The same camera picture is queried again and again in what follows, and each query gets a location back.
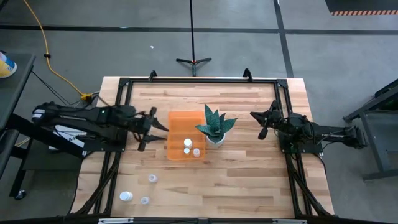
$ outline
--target orange plastic bin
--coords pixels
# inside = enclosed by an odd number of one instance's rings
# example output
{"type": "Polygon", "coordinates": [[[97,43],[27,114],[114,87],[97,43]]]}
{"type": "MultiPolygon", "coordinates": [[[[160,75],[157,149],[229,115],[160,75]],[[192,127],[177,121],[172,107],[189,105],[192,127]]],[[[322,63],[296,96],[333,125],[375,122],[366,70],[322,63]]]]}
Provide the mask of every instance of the orange plastic bin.
{"type": "Polygon", "coordinates": [[[195,128],[198,124],[205,124],[203,111],[170,111],[169,136],[167,138],[167,158],[173,161],[188,161],[203,159],[206,155],[205,135],[195,128]],[[184,140],[192,140],[189,155],[184,153],[184,140]],[[193,150],[200,150],[200,156],[194,157],[193,150]]]}

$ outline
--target wooden table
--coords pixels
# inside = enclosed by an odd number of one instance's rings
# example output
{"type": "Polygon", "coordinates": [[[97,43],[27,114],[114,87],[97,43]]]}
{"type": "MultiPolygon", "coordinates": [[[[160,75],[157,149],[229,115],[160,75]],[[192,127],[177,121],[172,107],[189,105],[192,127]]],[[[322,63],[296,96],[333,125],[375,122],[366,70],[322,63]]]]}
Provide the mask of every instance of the wooden table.
{"type": "MultiPolygon", "coordinates": [[[[109,104],[115,102],[119,78],[104,77],[100,95],[109,104]]],[[[287,80],[293,111],[311,119],[303,79],[287,80]]],[[[135,83],[131,105],[147,112],[151,106],[157,107],[157,117],[165,126],[169,111],[203,110],[205,103],[213,110],[219,109],[220,114],[226,113],[226,119],[238,120],[222,147],[207,149],[203,161],[167,160],[166,141],[147,144],[146,150],[139,152],[138,143],[129,134],[119,165],[112,216],[294,217],[286,162],[277,137],[269,131],[265,140],[258,140],[261,128],[249,114],[268,110],[274,99],[274,89],[269,84],[135,83]],[[157,175],[158,183],[151,184],[149,174],[157,175]],[[133,200],[121,201],[122,191],[132,192],[133,200]],[[150,205],[141,205],[144,196],[150,197],[150,205]]],[[[167,136],[155,128],[151,133],[167,136]]],[[[103,157],[104,153],[95,152],[83,161],[72,212],[81,208],[97,187],[103,157]]],[[[333,213],[322,163],[314,155],[303,154],[303,164],[309,189],[333,213]]],[[[304,211],[300,190],[298,195],[304,211]]]]}

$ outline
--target orange and black tape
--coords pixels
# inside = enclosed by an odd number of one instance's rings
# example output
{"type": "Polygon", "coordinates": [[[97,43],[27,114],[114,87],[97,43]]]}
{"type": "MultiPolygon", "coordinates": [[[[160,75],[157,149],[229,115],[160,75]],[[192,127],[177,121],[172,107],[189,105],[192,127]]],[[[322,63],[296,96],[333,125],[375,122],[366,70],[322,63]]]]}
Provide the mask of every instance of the orange and black tape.
{"type": "Polygon", "coordinates": [[[398,15],[398,10],[365,10],[365,11],[335,11],[332,16],[380,16],[398,15]]]}

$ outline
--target potted plant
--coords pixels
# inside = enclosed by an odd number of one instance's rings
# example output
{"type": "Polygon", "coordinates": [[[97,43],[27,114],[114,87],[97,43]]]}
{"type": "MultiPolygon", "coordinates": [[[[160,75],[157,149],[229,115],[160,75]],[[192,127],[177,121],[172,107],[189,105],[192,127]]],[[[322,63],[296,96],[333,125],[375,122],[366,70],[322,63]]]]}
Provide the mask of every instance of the potted plant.
{"type": "Polygon", "coordinates": [[[218,110],[214,113],[205,105],[205,116],[207,125],[196,125],[195,127],[206,135],[207,143],[213,147],[219,147],[224,143],[225,133],[235,124],[237,118],[224,120],[225,113],[218,115],[218,110]]]}

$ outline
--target caster wheel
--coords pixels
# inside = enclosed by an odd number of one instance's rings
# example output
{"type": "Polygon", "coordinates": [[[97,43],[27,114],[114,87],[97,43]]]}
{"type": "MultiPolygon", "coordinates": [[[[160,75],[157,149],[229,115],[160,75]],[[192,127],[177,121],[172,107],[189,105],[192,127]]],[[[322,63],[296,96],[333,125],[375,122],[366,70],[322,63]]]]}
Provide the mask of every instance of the caster wheel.
{"type": "Polygon", "coordinates": [[[22,200],[26,196],[25,190],[20,190],[18,195],[14,197],[15,200],[22,200]]]}

